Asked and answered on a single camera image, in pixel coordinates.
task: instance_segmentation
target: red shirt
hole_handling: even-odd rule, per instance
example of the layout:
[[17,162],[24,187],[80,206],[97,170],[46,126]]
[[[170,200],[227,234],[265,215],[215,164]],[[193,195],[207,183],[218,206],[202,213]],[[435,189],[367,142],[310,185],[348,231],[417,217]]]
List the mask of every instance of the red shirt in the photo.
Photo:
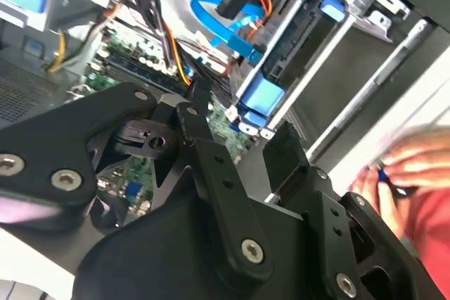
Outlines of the red shirt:
[[441,293],[450,299],[450,190],[411,199],[406,235]]

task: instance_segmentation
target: connector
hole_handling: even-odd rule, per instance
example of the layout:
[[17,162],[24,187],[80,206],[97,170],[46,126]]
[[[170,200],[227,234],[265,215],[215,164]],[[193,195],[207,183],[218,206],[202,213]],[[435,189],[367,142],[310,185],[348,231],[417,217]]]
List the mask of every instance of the connector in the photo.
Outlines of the connector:
[[223,0],[216,8],[217,14],[233,20],[251,0]]

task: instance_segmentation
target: person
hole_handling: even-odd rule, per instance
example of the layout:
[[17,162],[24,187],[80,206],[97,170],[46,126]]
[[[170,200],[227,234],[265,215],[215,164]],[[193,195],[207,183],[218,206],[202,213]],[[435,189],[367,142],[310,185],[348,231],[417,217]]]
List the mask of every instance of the person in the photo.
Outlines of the person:
[[381,160],[399,187],[419,187],[410,198],[394,200],[377,167],[362,169],[350,190],[379,213],[391,231],[407,236],[441,293],[450,299],[450,129],[400,141]]

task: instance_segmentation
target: hand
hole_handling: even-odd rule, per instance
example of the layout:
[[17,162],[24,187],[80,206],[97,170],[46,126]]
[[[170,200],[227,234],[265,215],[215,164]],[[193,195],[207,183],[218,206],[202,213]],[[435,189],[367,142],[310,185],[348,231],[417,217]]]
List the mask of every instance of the hand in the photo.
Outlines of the hand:
[[398,209],[389,186],[378,182],[378,172],[375,167],[362,169],[350,190],[359,193],[371,204],[397,238],[403,237],[406,223],[403,207]]
[[382,158],[391,182],[418,193],[450,188],[450,129],[412,136]]

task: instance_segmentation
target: silver screw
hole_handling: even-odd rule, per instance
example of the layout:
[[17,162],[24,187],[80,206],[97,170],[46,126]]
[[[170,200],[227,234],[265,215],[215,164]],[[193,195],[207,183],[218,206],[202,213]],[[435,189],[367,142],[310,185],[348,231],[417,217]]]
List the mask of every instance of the silver screw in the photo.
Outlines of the silver screw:
[[139,100],[148,100],[148,96],[140,91],[134,93],[134,96],[136,96]]
[[240,246],[242,253],[248,261],[252,263],[261,263],[264,258],[264,252],[260,245],[252,239],[246,239],[242,241]]
[[21,172],[25,168],[22,158],[12,154],[0,155],[0,176],[12,176]]
[[356,287],[349,277],[343,273],[338,273],[338,275],[336,275],[336,282],[345,295],[352,299],[356,298]]
[[51,184],[64,191],[73,191],[82,184],[82,177],[76,171],[62,169],[51,176]]
[[195,110],[194,108],[188,107],[186,108],[186,110],[192,115],[198,115],[198,111]]
[[326,179],[326,174],[325,174],[322,170],[317,169],[317,174],[318,174],[322,179]]
[[356,201],[358,202],[359,205],[361,205],[362,207],[366,206],[366,202],[359,196],[356,196]]

